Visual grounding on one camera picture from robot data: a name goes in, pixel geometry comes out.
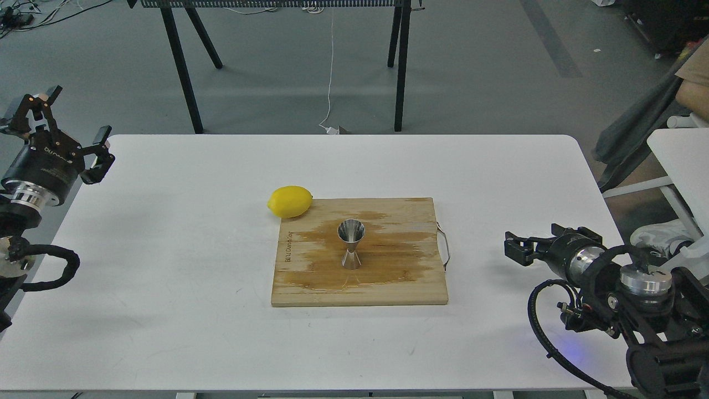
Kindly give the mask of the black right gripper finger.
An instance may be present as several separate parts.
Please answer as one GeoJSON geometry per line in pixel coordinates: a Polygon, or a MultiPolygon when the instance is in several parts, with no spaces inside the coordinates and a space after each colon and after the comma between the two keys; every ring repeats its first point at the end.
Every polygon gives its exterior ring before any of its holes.
{"type": "Polygon", "coordinates": [[[572,229],[572,228],[567,228],[563,227],[559,224],[551,224],[551,233],[554,237],[562,237],[565,235],[569,234],[577,234],[581,235],[582,237],[587,237],[590,238],[593,242],[602,242],[603,238],[601,235],[598,233],[594,232],[593,230],[588,229],[587,227],[578,227],[577,229],[572,229]]]}
{"type": "Polygon", "coordinates": [[[545,260],[549,248],[549,238],[518,237],[505,232],[504,255],[522,266],[529,266],[535,260],[545,260]]]}

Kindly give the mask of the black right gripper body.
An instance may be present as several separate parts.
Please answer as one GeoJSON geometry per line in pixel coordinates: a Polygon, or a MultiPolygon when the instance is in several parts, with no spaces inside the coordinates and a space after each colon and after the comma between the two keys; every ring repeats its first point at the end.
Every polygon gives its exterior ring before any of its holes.
{"type": "Polygon", "coordinates": [[[606,250],[603,242],[593,242],[572,233],[549,239],[544,262],[555,275],[571,285],[580,286],[583,272],[606,250]]]}

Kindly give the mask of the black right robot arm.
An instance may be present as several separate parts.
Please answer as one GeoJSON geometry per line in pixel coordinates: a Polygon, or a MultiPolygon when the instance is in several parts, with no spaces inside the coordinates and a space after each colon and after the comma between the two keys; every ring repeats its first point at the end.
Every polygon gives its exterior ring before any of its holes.
{"type": "Polygon", "coordinates": [[[556,275],[530,293],[527,315],[537,340],[570,374],[606,396],[628,394],[600,383],[572,364],[544,333],[537,298],[559,286],[569,296],[557,308],[567,330],[597,329],[622,337],[631,384],[646,398],[707,397],[707,288],[684,266],[651,270],[637,247],[607,248],[587,227],[551,225],[551,237],[519,237],[506,232],[504,252],[523,266],[545,262],[556,275]]]}

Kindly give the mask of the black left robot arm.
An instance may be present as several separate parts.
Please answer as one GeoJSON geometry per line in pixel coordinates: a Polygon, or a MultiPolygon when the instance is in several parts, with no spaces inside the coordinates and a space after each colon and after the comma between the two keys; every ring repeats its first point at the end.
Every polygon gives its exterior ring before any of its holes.
{"type": "Polygon", "coordinates": [[[101,127],[91,146],[82,146],[58,128],[51,106],[60,93],[61,86],[54,86],[46,94],[26,94],[2,118],[2,133],[24,142],[2,177],[2,330],[12,324],[7,306],[18,291],[60,288],[73,279],[80,266],[80,258],[73,250],[29,243],[23,233],[38,227],[44,207],[62,205],[78,178],[87,185],[99,183],[116,159],[109,152],[111,126],[101,127]],[[27,282],[39,255],[66,262],[60,278],[27,282]]]}

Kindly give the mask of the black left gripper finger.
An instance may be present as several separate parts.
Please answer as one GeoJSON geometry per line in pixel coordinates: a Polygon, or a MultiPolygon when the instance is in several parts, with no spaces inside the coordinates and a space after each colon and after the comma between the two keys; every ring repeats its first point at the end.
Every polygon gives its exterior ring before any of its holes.
{"type": "Polygon", "coordinates": [[[93,185],[100,183],[113,165],[116,157],[109,152],[110,144],[108,142],[112,129],[111,126],[102,126],[95,136],[94,143],[91,146],[79,149],[79,157],[96,156],[93,166],[82,170],[79,174],[84,184],[93,185]]]}
{"type": "Polygon", "coordinates": [[[40,132],[38,127],[33,130],[30,126],[28,115],[32,114],[35,120],[47,122],[47,131],[51,137],[58,136],[61,129],[56,124],[51,105],[56,101],[61,91],[63,88],[56,85],[48,89],[48,93],[35,96],[25,94],[22,98],[16,99],[5,116],[2,117],[1,132],[21,139],[29,139],[33,134],[40,132]]]}

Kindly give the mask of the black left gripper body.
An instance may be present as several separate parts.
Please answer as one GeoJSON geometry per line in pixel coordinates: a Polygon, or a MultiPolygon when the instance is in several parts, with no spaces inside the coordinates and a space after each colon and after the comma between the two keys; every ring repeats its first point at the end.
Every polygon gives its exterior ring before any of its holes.
{"type": "Polygon", "coordinates": [[[64,134],[55,135],[40,130],[29,136],[25,146],[3,175],[2,186],[10,190],[20,182],[32,183],[52,194],[51,206],[62,205],[84,170],[85,163],[78,154],[79,142],[64,134]]]}

